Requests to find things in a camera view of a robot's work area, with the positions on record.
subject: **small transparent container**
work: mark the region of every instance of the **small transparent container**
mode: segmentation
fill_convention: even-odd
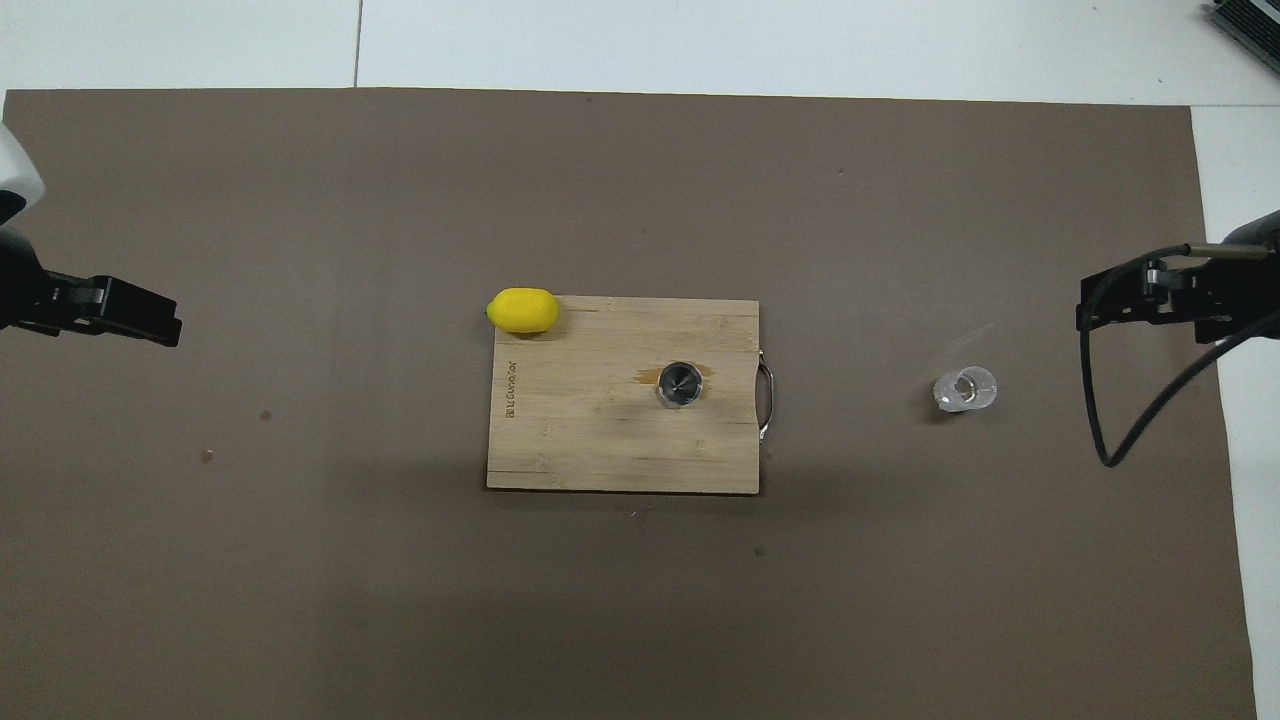
[[[989,407],[996,401],[996,377],[977,365],[947,373],[933,383],[933,400],[946,413]]]

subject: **cutting board handle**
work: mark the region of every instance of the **cutting board handle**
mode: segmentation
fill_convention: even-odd
[[[764,361],[764,351],[760,350],[760,372],[764,373],[764,384],[768,388],[769,395],[769,410],[764,415],[764,420],[760,423],[760,442],[764,442],[764,434],[769,432],[769,423],[773,420],[773,370],[769,369],[769,364]]]

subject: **cable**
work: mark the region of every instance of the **cable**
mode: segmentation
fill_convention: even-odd
[[[1226,355],[1240,343],[1253,337],[1257,337],[1276,325],[1280,325],[1280,310],[1275,310],[1267,315],[1263,315],[1258,320],[1245,325],[1235,334],[1231,334],[1224,340],[1220,345],[1208,350],[1204,355],[1201,355],[1194,363],[1187,366],[1185,370],[1178,374],[1169,384],[1160,391],[1160,395],[1151,401],[1151,405],[1142,411],[1142,415],[1134,421],[1133,427],[1125,434],[1124,439],[1120,441],[1120,446],[1116,448],[1114,455],[1107,455],[1106,441],[1102,437],[1102,425],[1098,421],[1098,406],[1097,400],[1093,396],[1093,360],[1089,352],[1089,331],[1091,322],[1093,319],[1093,313],[1097,310],[1098,302],[1107,290],[1114,286],[1121,275],[1132,272],[1135,268],[1142,268],[1152,260],[1160,260],[1162,258],[1171,258],[1174,255],[1187,255],[1190,247],[1187,245],[1174,245],[1170,247],[1162,247],[1160,250],[1153,250],[1135,258],[1123,265],[1117,265],[1110,273],[1107,273],[1102,281],[1098,282],[1097,287],[1089,295],[1089,299],[1080,307],[1080,379],[1084,383],[1084,409],[1089,415],[1089,432],[1093,434],[1093,448],[1098,454],[1098,460],[1102,465],[1107,468],[1115,468],[1125,459],[1129,450],[1133,448],[1134,443],[1142,436],[1147,425],[1156,418],[1156,415],[1165,407],[1169,401],[1178,395],[1178,391],[1183,389],[1196,375],[1198,375],[1204,368],[1208,368],[1219,357]]]

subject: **yellow lemon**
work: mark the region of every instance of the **yellow lemon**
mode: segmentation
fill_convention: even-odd
[[[494,325],[508,333],[540,333],[559,319],[559,302],[540,287],[508,287],[484,311]]]

